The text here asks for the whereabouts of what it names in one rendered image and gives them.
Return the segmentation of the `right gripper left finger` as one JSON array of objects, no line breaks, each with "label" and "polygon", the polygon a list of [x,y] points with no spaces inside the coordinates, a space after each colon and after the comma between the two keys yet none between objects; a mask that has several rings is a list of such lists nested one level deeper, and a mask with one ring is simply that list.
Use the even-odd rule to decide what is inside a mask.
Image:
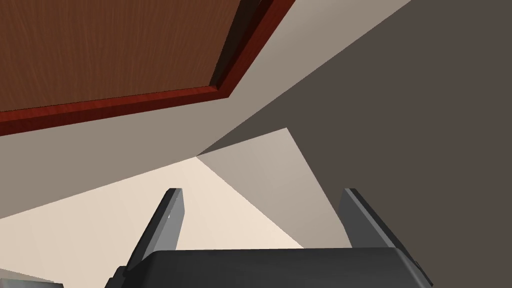
[{"label": "right gripper left finger", "polygon": [[130,255],[126,270],[132,270],[153,252],[176,250],[184,216],[183,189],[168,189]]}]

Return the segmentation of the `brown wooden door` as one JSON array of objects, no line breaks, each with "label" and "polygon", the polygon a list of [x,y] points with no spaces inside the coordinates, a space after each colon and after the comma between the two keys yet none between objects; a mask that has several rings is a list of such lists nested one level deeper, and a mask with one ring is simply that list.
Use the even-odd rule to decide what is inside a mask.
[{"label": "brown wooden door", "polygon": [[208,86],[241,0],[0,0],[0,112]]}]

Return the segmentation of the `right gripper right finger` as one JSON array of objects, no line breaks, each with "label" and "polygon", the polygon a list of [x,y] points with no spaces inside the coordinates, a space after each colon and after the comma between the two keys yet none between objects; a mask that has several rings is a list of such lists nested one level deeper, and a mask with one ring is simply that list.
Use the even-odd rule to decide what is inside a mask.
[{"label": "right gripper right finger", "polygon": [[341,192],[337,215],[354,248],[391,247],[399,249],[414,263],[406,247],[355,188]]}]

